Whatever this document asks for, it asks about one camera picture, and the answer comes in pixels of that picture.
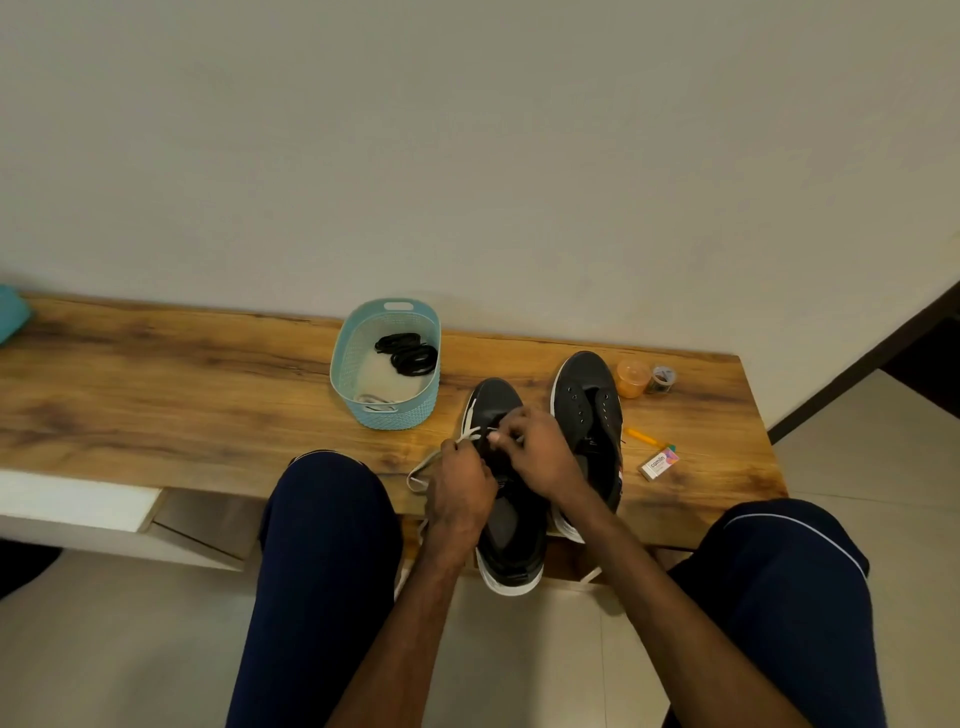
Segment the white wall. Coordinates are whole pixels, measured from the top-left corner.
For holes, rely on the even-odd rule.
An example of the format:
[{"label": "white wall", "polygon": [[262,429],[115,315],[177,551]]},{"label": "white wall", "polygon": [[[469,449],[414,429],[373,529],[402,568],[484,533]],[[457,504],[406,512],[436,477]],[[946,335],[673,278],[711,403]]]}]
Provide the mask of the white wall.
[{"label": "white wall", "polygon": [[950,0],[4,3],[0,278],[736,352],[772,425],[960,278],[958,28]]}]

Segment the navy blue pants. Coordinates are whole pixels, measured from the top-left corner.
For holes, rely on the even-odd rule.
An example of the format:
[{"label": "navy blue pants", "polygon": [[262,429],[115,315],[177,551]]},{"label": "navy blue pants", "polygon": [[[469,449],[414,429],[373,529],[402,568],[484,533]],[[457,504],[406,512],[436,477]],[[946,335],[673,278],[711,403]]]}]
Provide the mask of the navy blue pants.
[{"label": "navy blue pants", "polygon": [[[312,452],[277,483],[260,543],[227,726],[316,728],[393,607],[399,524],[366,466]],[[671,575],[814,726],[873,728],[868,568],[830,514],[784,499],[731,509]]]}]

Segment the white cabinet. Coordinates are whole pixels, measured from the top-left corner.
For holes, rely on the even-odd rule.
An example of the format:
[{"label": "white cabinet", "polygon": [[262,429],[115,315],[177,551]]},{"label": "white cabinet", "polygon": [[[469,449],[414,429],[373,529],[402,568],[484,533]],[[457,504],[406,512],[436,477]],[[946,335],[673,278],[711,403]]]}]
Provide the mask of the white cabinet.
[{"label": "white cabinet", "polygon": [[0,537],[240,570],[265,501],[0,470]]}]

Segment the hand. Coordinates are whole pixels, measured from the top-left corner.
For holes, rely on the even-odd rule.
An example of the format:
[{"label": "hand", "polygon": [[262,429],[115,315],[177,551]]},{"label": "hand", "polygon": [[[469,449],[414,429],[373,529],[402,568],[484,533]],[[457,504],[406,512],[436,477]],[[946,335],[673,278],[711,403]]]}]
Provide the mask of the hand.
[{"label": "hand", "polygon": [[466,557],[490,517],[496,480],[469,440],[444,440],[440,453],[426,492],[428,534],[443,542],[444,550],[462,550]]},{"label": "hand", "polygon": [[[514,439],[519,435],[523,435],[522,444]],[[541,409],[518,407],[500,421],[500,428],[487,439],[510,455],[514,470],[530,490],[558,505],[571,491],[588,487],[560,425]]]}]

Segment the light blue basket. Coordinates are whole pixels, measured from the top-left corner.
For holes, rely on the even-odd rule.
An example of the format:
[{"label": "light blue basket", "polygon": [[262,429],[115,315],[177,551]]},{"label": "light blue basket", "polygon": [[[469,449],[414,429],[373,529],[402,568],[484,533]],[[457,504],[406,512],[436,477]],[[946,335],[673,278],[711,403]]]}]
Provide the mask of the light blue basket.
[{"label": "light blue basket", "polygon": [[[373,345],[391,333],[413,331],[437,348],[437,368],[418,395],[406,401],[373,404],[357,401],[357,375]],[[409,429],[426,420],[440,390],[440,319],[426,303],[414,299],[368,301],[347,316],[330,362],[330,383],[361,425],[373,429]]]},{"label": "light blue basket", "polygon": [[30,307],[8,285],[0,285],[0,344],[27,323]]}]

